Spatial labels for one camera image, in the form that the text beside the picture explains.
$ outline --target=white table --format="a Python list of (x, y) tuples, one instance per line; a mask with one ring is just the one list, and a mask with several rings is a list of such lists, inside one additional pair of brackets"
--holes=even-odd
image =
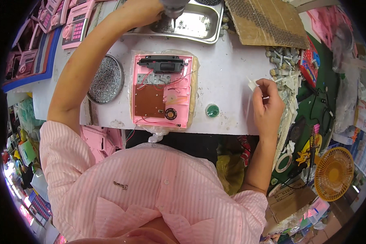
[[(99, 9), (98, 22), (112, 12), (114, 7), (115, 1), (103, 3)], [(160, 52), (166, 49), (189, 51), (198, 57), (200, 63), (194, 119), (186, 132), (258, 134), (253, 122), (252, 104), (246, 121), (245, 111), (252, 95), (247, 82), (248, 78), (270, 78), (269, 70), (273, 65), (265, 56), (263, 46), (243, 46), (236, 34), (226, 34), (213, 45), (181, 38), (123, 36), (108, 54), (117, 58), (123, 66), (124, 88), (111, 103), (97, 106), (100, 126), (134, 129), (135, 125), (130, 118), (127, 87), (131, 77), (132, 50)], [(59, 41), (52, 78), (32, 85), (36, 119), (46, 120), (55, 85), (74, 50), (75, 48), (63, 50)], [(216, 104), (220, 109), (220, 114), (215, 118), (209, 118), (205, 114), (205, 108), (210, 103)], [(84, 109), (80, 113), (80, 123), (86, 123)]]

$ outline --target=stainless steel tray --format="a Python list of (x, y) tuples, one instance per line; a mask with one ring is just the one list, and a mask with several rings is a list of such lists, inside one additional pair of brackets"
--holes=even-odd
[[(115, 8), (124, 2), (124, 0), (118, 0)], [(160, 21), (136, 28), (124, 35), (180, 37), (214, 44), (220, 35), (223, 13), (224, 1), (216, 6), (207, 6), (191, 0), (186, 5), (184, 13), (176, 19), (175, 30), (173, 20), (163, 15)]]

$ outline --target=red toy packaging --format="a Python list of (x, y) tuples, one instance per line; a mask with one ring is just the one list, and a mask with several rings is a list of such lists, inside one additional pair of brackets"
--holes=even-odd
[(313, 46), (309, 36), (307, 37), (310, 43), (308, 50), (301, 51), (301, 60), (299, 62), (300, 71), (312, 87), (316, 87), (318, 68), (320, 66), (320, 58), (316, 48)]

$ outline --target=pink striped shirt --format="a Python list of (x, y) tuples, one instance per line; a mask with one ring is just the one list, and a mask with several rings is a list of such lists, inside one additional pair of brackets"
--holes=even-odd
[(69, 241), (120, 236), (163, 217), (181, 244), (259, 242), (266, 197), (230, 197), (206, 159), (144, 143), (95, 164), (66, 125), (48, 121), (40, 133), (54, 225)]

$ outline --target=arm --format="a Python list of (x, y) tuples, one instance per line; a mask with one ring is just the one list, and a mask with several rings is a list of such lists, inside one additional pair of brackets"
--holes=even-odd
[(48, 120), (80, 134), (80, 105), (102, 59), (123, 33), (157, 21), (162, 10), (158, 0), (128, 0), (98, 24), (65, 65), (51, 99)]
[(260, 79), (257, 84), (259, 87), (254, 91), (253, 105), (254, 121), (259, 130), (259, 143), (239, 191), (253, 190), (266, 195), (284, 103), (278, 95), (274, 81)]

